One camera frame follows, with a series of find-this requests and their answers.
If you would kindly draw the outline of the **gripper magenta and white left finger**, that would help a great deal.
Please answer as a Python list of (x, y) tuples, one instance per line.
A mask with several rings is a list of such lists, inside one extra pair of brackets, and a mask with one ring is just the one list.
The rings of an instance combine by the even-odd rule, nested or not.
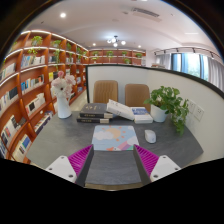
[(46, 171), (79, 186), (84, 186), (93, 155), (94, 147), (89, 145), (70, 156), (59, 156), (46, 168)]

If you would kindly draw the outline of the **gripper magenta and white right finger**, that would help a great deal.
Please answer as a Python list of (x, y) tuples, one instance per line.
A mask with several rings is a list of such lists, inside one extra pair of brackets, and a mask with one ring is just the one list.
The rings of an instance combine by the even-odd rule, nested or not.
[(157, 156), (138, 145), (134, 146), (133, 154), (143, 185), (147, 185), (180, 170), (180, 167), (167, 155)]

